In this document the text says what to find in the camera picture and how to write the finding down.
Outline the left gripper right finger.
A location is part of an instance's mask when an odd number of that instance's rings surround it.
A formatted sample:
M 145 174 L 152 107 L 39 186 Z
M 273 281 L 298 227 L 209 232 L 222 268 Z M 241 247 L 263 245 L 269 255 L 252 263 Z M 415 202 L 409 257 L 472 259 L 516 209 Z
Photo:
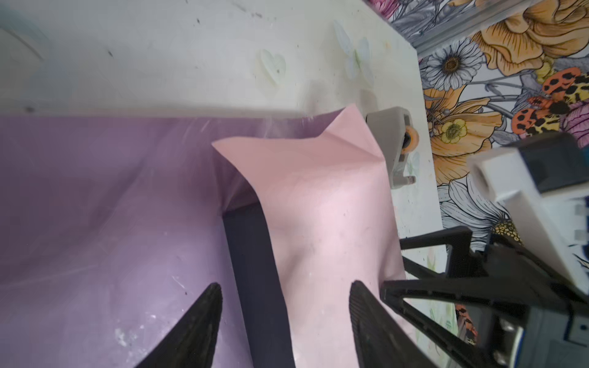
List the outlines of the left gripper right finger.
M 361 281 L 351 285 L 349 312 L 360 367 L 434 367 Z

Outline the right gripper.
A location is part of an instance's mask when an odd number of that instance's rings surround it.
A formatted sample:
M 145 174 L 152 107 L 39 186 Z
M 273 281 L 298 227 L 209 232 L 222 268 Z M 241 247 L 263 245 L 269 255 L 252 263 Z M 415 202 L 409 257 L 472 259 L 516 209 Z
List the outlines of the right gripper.
M 384 282 L 381 300 L 460 367 L 586 367 L 588 272 L 572 248 L 588 241 L 588 163 L 568 133 L 532 136 L 469 161 L 478 191 L 509 213 L 521 245 L 498 251 L 489 276 L 460 225 L 401 239 L 403 251 L 446 246 L 438 273 L 403 256 L 414 280 Z M 422 302 L 481 312 L 477 345 L 423 313 Z

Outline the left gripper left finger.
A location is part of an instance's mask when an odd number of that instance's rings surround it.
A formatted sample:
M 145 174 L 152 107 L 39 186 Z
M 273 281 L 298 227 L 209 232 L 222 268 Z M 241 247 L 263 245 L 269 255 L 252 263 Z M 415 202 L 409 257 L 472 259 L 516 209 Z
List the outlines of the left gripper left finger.
M 210 368 L 222 317 L 222 288 L 211 283 L 139 367 Z

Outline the dark navy gift box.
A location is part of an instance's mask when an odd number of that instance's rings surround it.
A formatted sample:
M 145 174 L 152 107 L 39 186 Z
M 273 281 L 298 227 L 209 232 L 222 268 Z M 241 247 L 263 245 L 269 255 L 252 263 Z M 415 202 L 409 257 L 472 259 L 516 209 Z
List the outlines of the dark navy gift box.
M 294 367 L 288 311 L 260 203 L 227 212 L 225 235 L 254 367 Z

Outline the purple wrapping paper sheet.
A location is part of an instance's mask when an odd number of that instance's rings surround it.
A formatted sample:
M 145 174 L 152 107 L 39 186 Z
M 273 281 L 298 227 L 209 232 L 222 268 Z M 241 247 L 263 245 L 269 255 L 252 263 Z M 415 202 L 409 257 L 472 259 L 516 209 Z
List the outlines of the purple wrapping paper sheet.
M 250 367 L 222 216 L 256 200 L 213 148 L 336 118 L 1 119 L 1 365 L 134 367 L 213 282 L 212 365 Z

